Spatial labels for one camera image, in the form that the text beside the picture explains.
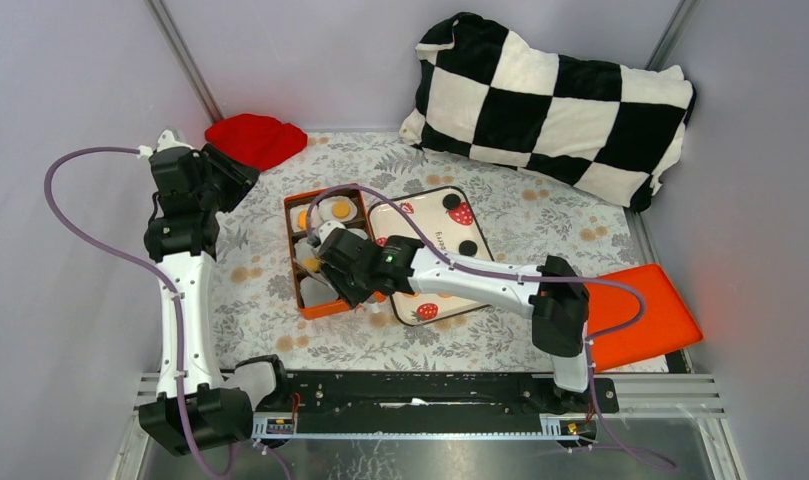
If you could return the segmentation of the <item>orange fish cookie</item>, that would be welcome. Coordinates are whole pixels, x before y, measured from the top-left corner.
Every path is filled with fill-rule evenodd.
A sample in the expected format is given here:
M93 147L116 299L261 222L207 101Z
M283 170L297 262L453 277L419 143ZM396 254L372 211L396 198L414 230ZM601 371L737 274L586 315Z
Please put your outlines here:
M318 273L320 271L321 262L315 257L305 257L301 263L308 272Z
M298 217L297 217L297 226L301 230L306 230L307 229L307 226L308 226L307 218L308 218L308 214L307 214L306 210L302 210L302 211L299 212Z

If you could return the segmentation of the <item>round orange cookie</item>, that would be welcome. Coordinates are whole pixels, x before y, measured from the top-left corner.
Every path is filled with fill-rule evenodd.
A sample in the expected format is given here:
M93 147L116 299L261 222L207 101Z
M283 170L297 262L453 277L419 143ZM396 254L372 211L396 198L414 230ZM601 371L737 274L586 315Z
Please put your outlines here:
M349 201L338 200L331 204L330 212L334 218L339 220L349 220L352 218L352 206Z

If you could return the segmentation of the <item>orange cookie tin box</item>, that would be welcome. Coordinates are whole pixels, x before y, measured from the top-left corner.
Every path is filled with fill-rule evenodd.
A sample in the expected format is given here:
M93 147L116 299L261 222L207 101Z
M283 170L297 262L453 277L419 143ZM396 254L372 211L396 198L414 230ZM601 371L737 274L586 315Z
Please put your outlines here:
M320 200L309 211L317 197L316 191L305 192L283 200L287 224L289 257L292 261L296 303L306 320L315 320L349 310L327 279L322 275L316 248L307 240L307 223L317 231L325 222L341 223L347 230L363 239L372 237L368 226L367 208L362 194L356 189L343 189Z

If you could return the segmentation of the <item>white strawberry tray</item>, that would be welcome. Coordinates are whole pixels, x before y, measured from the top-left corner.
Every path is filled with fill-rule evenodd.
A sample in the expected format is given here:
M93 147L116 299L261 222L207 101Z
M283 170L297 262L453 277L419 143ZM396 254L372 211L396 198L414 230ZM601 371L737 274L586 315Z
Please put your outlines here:
M446 211L442 205L443 197L450 193L459 195L463 201L454 211ZM474 258L490 261L494 259L473 208L462 189L455 186L436 188L399 197L395 203L411 217L436 247L459 254L459 243L463 240L473 240L479 247ZM392 207L381 202L369 209L368 223L376 242L380 245L391 235L412 238L417 236ZM445 294L396 293L391 296L391 303L398 320L407 326L431 323L484 307L482 303Z

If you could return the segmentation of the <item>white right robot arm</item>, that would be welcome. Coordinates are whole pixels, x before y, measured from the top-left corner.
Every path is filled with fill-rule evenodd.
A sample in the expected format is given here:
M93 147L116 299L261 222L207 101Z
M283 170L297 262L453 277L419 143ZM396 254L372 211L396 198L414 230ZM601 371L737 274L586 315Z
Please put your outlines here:
M375 293L444 294L529 320L532 344L552 360L557 405L577 412L592 400L584 341L590 294L564 259L502 264L399 235L379 245L342 227L322 228L311 243L323 276L350 307Z

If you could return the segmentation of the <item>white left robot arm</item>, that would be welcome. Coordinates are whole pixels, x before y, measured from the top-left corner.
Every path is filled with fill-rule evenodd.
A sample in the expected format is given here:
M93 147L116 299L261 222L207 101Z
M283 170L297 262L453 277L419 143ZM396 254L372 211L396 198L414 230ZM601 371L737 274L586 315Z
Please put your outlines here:
M276 411L290 385L279 360L256 357L224 377L211 338L209 295L220 231L259 177L211 144L160 147L148 159L159 217L144 235L148 266L162 287L162 365L156 398L141 407L141 428L174 456L250 438L255 409Z

